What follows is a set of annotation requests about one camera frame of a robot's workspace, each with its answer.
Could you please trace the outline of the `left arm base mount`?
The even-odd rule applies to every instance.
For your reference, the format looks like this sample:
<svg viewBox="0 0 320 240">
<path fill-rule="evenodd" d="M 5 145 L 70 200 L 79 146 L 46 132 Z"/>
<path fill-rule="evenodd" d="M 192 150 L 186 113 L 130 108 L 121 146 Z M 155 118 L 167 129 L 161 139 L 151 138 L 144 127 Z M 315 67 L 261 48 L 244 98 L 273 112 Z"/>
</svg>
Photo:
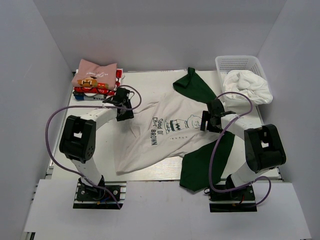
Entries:
<svg viewBox="0 0 320 240">
<path fill-rule="evenodd" d="M 126 196 L 126 182 L 106 182 L 105 185 L 117 200 L 120 208 L 123 206 Z M 73 208 L 86 210 L 119 210 L 117 203 L 112 196 L 102 190 L 100 192 L 92 191 L 91 186 L 77 184 Z"/>
</svg>

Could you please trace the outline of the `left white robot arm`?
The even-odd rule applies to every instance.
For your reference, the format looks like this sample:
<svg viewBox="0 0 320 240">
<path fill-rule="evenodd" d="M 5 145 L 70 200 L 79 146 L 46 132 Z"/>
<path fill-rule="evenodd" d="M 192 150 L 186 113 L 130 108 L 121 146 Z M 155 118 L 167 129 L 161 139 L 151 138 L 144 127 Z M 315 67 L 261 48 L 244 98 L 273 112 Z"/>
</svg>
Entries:
<svg viewBox="0 0 320 240">
<path fill-rule="evenodd" d="M 81 116 L 70 115 L 64 125 L 59 151 L 74 164 L 80 173 L 80 182 L 90 185 L 88 193 L 96 200 L 106 193 L 104 177 L 94 161 L 96 132 L 111 120 L 120 122 L 134 117 L 130 94 L 130 90 L 119 87 L 101 107 Z"/>
</svg>

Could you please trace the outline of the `white and green raglan t-shirt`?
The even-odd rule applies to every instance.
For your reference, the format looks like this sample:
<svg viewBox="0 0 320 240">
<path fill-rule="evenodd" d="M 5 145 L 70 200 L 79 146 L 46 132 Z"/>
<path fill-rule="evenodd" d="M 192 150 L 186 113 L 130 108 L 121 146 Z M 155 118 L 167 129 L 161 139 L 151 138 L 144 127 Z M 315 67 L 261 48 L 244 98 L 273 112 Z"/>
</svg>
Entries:
<svg viewBox="0 0 320 240">
<path fill-rule="evenodd" d="M 114 166 L 117 175 L 150 167 L 166 158 L 182 159 L 179 184 L 193 192 L 208 188 L 209 163 L 218 132 L 201 131 L 207 103 L 216 94 L 189 67 L 187 74 L 172 84 L 172 89 L 151 100 L 143 100 L 134 118 L 120 121 L 115 130 Z M 222 139 L 216 152 L 212 181 L 223 175 L 235 136 Z"/>
</svg>

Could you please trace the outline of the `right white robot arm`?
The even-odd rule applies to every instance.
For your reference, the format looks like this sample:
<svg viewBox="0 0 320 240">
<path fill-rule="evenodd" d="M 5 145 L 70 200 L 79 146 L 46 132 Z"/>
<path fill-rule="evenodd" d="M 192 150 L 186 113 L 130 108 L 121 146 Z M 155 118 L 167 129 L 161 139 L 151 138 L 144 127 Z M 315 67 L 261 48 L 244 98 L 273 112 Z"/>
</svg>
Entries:
<svg viewBox="0 0 320 240">
<path fill-rule="evenodd" d="M 213 191 L 226 193 L 236 200 L 243 195 L 244 188 L 262 179 L 264 173 L 286 163 L 285 150 L 275 125 L 256 124 L 245 119 L 243 113 L 238 115 L 234 111 L 226 111 L 217 98 L 206 105 L 200 130 L 205 131 L 208 125 L 210 132 L 219 133 L 209 161 L 209 185 Z M 223 138 L 231 134 L 244 141 L 245 163 L 227 177 L 225 189 L 219 190 L 214 187 L 212 179 L 214 161 Z"/>
</svg>

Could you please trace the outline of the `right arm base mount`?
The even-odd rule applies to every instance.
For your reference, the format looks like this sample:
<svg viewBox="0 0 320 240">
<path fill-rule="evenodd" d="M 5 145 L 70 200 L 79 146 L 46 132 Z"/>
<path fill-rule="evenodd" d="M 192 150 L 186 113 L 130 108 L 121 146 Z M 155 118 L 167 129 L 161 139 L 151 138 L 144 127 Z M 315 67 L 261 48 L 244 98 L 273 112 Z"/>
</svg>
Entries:
<svg viewBox="0 0 320 240">
<path fill-rule="evenodd" d="M 257 212 L 256 198 L 252 186 L 231 191 L 216 192 L 205 188 L 203 193 L 209 197 L 211 213 L 250 213 Z"/>
</svg>

